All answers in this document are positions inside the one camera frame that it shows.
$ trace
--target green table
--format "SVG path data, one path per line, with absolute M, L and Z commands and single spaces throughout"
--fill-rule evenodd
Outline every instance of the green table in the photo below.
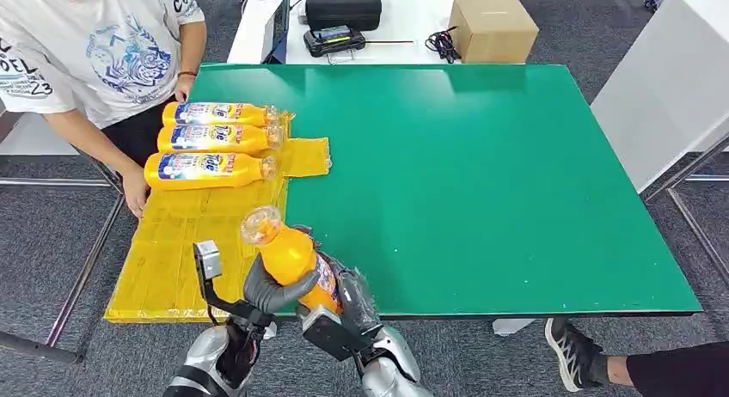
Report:
M 211 65 L 191 99 L 274 104 L 292 136 L 330 138 L 286 221 L 384 315 L 701 311 L 564 66 Z

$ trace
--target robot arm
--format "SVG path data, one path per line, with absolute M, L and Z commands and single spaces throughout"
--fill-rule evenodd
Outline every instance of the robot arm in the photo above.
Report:
M 420 368 L 407 341 L 385 326 L 358 270 L 319 252 L 337 276 L 342 318 L 319 307 L 302 319 L 303 336 L 342 361 L 354 358 L 367 397 L 433 397 L 420 385 Z
M 244 284 L 245 300 L 229 303 L 217 296 L 212 285 L 222 274 L 215 243 L 198 242 L 194 251 L 202 297 L 230 317 L 218 325 L 208 308 L 216 326 L 195 340 L 164 397 L 244 396 L 273 313 L 309 292 L 319 276 L 311 273 L 281 287 L 257 259 Z M 303 318 L 303 336 L 340 361 L 354 358 L 367 397 L 432 397 L 420 386 L 420 369 L 407 341 L 380 321 L 364 278 L 325 253 L 318 254 L 337 277 L 344 313 L 340 318 L 324 307 L 313 310 Z
M 194 244 L 200 291 L 215 324 L 206 329 L 187 352 L 164 397 L 238 397 L 245 395 L 251 370 L 258 359 L 260 341 L 273 316 L 247 301 L 226 302 L 213 289 L 222 274 L 220 252 L 213 241 Z M 230 313 L 218 325 L 210 306 Z

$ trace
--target sneaker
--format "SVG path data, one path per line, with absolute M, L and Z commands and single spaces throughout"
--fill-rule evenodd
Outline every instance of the sneaker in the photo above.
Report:
M 544 336 L 552 350 L 557 353 L 560 376 L 567 390 L 576 392 L 601 385 L 591 379 L 590 365 L 603 347 L 595 345 L 592 339 L 564 319 L 548 319 Z

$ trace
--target plastic bottle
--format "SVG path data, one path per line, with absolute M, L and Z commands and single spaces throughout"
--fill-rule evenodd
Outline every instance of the plastic bottle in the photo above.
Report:
M 164 126 L 157 136 L 160 152 L 235 152 L 255 154 L 281 146 L 280 126 L 257 128 L 250 125 Z
M 259 159 L 245 154 L 158 153 L 144 165 L 147 184 L 162 190 L 244 186 L 275 174 L 273 156 Z
M 241 124 L 266 126 L 278 121 L 275 107 L 249 103 L 170 102 L 164 107 L 162 123 L 172 125 Z
M 275 206 L 256 208 L 241 224 L 243 240 L 260 250 L 263 266 L 281 285 L 293 284 L 306 272 L 318 270 L 319 281 L 300 303 L 310 310 L 323 305 L 337 315 L 341 302 L 332 269 L 314 249 L 314 242 L 304 232 L 287 227 Z

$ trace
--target bottle cap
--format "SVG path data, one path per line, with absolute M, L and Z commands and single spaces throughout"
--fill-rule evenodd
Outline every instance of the bottle cap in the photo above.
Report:
M 276 107 L 263 107 L 263 119 L 266 125 L 281 125 L 279 122 L 279 110 Z
M 276 177 L 276 158 L 267 156 L 260 160 L 260 175 L 264 180 L 272 180 Z
M 241 237 L 247 244 L 261 245 L 273 241 L 281 230 L 281 213 L 273 205 L 254 209 L 241 223 Z
M 284 130 L 280 125 L 269 125 L 266 127 L 268 133 L 268 147 L 277 150 L 284 142 Z

